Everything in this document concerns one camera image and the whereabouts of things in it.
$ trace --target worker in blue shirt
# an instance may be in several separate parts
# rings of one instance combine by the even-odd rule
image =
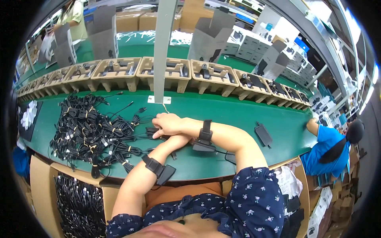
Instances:
[[[334,128],[317,124],[317,119],[312,118],[307,130],[317,136],[317,143],[310,152],[300,156],[306,175],[331,173],[331,180],[336,180],[348,162],[349,146],[358,143],[364,134],[364,123],[354,120],[343,135]]]

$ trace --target woman in yellow shirt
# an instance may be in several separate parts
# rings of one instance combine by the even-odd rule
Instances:
[[[65,4],[62,7],[62,13],[58,18],[57,24],[50,29],[50,33],[65,23],[69,23],[70,25],[70,33],[73,41],[87,38],[82,1],[70,0]]]

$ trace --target black mat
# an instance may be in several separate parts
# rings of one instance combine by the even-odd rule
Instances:
[[[36,125],[38,114],[40,113],[40,110],[41,110],[41,106],[42,106],[42,101],[38,101],[37,102],[36,117],[34,118],[32,125],[29,126],[28,130],[25,130],[25,128],[21,125],[20,122],[22,119],[22,115],[28,109],[28,104],[20,105],[21,110],[20,110],[20,114],[19,114],[19,132],[20,132],[20,136],[26,141],[30,142],[32,140],[32,134],[33,134],[34,126]]]

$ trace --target wrist-mounted device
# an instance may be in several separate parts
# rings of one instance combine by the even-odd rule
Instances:
[[[200,130],[199,137],[193,143],[193,149],[197,151],[214,152],[216,147],[212,145],[211,139],[213,132],[210,131],[210,123],[212,120],[204,120],[204,125]]]
[[[149,158],[148,155],[143,155],[142,159],[146,163],[146,168],[156,174],[156,184],[162,186],[165,184],[175,173],[176,169],[170,165],[162,165],[157,160]]]

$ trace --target woman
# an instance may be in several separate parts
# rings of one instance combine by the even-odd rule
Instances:
[[[312,118],[307,123],[309,132],[317,136],[317,144],[310,152],[300,156],[306,175],[332,174],[336,180],[349,159],[349,146],[357,144],[364,134],[364,123],[357,119],[348,124],[346,135],[334,128],[317,124]]]
[[[152,120],[161,128],[153,138],[171,136],[148,156],[164,164],[171,152],[198,137],[203,122],[161,113]],[[108,221],[107,237],[219,238],[279,237],[283,228],[284,200],[273,171],[255,140],[233,126],[211,123],[211,141],[234,152],[237,174],[227,197],[212,189],[173,188],[180,198],[151,204],[142,216],[142,199],[156,182],[156,175],[141,161],[120,187]]]
[[[54,32],[63,24],[69,23],[72,40],[87,38],[85,20],[83,19],[83,3],[80,0],[70,0],[62,7],[62,13],[55,24],[48,31]]]

